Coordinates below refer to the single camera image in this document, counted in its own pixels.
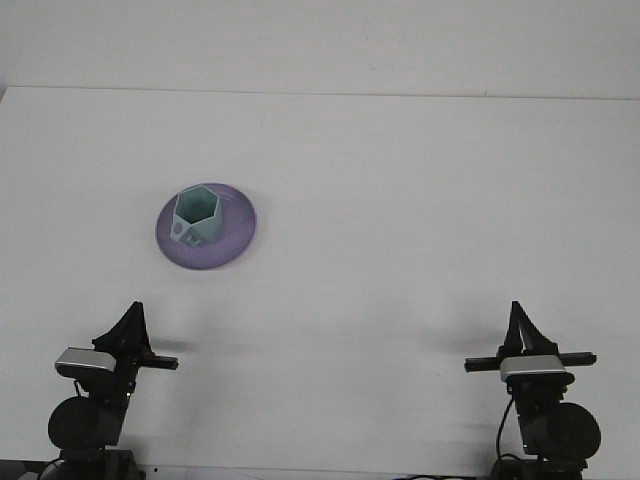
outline black cable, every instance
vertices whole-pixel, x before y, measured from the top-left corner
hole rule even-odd
[[[418,480],[419,478],[428,478],[430,480],[453,480],[453,479],[475,479],[476,477],[463,477],[451,475],[410,475],[408,477],[394,478],[393,480]]]
[[[501,461],[502,458],[511,458],[518,463],[524,463],[524,460],[518,457],[517,455],[514,455],[512,453],[503,453],[500,457],[500,460],[496,458],[496,461],[493,462],[493,466],[491,467],[491,473],[489,474],[489,479],[496,480],[500,478],[496,475],[496,467],[498,466],[498,464],[502,463]]]
[[[496,455],[498,459],[496,460],[500,465],[502,465],[502,454],[500,453],[500,438],[502,437],[502,430],[504,430],[504,424],[507,421],[507,415],[509,415],[509,410],[511,410],[511,406],[513,405],[513,397],[509,400],[509,404],[507,408],[504,409],[504,415],[502,415],[502,421],[500,422],[500,427],[498,428],[498,435],[496,435]]]
[[[60,460],[62,460],[62,458],[58,457],[58,458],[56,458],[54,460],[51,460],[50,462],[45,463],[44,467],[42,467],[42,470],[40,470],[40,473],[36,477],[36,480],[41,480],[42,479],[42,475],[47,470],[47,468],[49,468],[51,465],[53,465],[54,467],[58,468],[58,466],[56,465],[56,462],[59,462]]]

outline hexagonal cup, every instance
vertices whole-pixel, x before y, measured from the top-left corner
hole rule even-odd
[[[172,240],[197,247],[218,240],[222,230],[222,204],[216,192],[197,185],[178,194],[173,209]]]

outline white wall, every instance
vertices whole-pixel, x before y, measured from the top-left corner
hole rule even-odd
[[[3,0],[0,84],[640,98],[640,3]]]

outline light green hexagonal cup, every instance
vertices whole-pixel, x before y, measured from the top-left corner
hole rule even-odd
[[[222,204],[216,192],[197,185],[178,194],[171,239],[190,247],[215,242],[223,231]]]

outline purple plate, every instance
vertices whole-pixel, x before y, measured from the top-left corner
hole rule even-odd
[[[199,183],[198,185],[205,185],[220,196],[224,222],[220,238],[214,243],[197,247],[189,247],[172,240],[169,233],[173,223],[173,208],[178,198],[176,194],[167,202],[158,216],[156,240],[162,253],[176,265],[193,270],[209,270],[229,263],[249,246],[256,231],[256,212],[249,199],[229,185],[224,183]]]

